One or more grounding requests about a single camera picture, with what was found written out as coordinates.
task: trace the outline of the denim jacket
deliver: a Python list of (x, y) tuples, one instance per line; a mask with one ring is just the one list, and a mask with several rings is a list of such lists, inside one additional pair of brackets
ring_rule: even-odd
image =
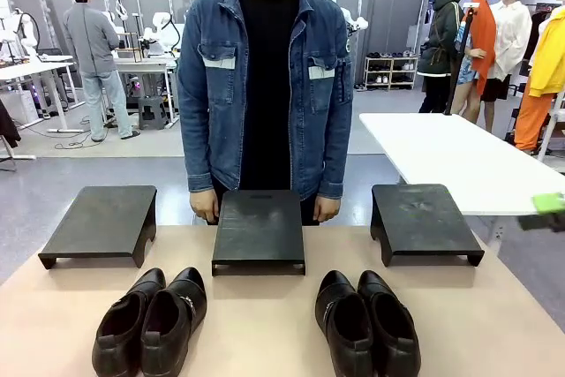
[[(248, 64), (239, 1), (195, 0), (186, 13), (178, 66), (191, 192), (212, 189), (212, 175), (230, 190), (239, 187)], [(290, 188), (302, 200), (315, 193), (340, 199), (353, 86), (347, 28), (336, 3), (299, 0), (289, 68)]]

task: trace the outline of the person in green hoodie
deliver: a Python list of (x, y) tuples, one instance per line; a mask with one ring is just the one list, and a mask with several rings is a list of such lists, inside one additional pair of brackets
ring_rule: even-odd
[(463, 19), (461, 0), (433, 0), (433, 20), (428, 41), (418, 62), (418, 75), (425, 78), (426, 98), (420, 113), (445, 111), (451, 69), (457, 57), (456, 36)]

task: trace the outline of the black platform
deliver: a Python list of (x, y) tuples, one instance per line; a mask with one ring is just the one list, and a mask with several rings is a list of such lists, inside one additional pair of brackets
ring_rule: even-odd
[(155, 238), (152, 185), (85, 187), (39, 254), (46, 269), (57, 258), (131, 257), (138, 268)]
[(371, 236), (385, 267), (395, 256), (466, 256), (473, 266), (485, 251), (444, 185), (373, 187)]
[(304, 275), (300, 198), (290, 191), (223, 195), (212, 275)]

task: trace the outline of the black shoe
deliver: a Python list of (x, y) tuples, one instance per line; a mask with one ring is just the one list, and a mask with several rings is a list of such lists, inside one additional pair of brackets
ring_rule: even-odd
[(165, 285), (162, 271), (150, 269), (104, 315), (92, 349), (92, 365), (100, 377), (137, 375), (143, 320), (155, 293)]
[(138, 137), (138, 136), (139, 136), (139, 132), (133, 131), (131, 136), (122, 137), (122, 140), (133, 139), (134, 137)]
[(177, 377), (188, 341), (206, 315), (204, 282), (196, 268), (182, 271), (154, 297), (141, 330), (141, 371), (146, 377)]
[(373, 332), (363, 299), (345, 275), (330, 271), (316, 298), (316, 321), (338, 377), (373, 377)]
[(421, 365), (420, 348), (408, 309), (373, 271), (361, 275), (358, 293), (373, 323), (373, 363), (378, 375), (416, 377)]

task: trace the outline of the gray jacket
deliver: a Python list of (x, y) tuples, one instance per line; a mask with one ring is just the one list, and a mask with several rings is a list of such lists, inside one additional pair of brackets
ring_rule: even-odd
[(119, 46), (119, 38), (102, 12), (89, 4), (74, 4), (64, 13), (63, 31), (80, 72), (102, 74), (116, 70), (112, 50)]

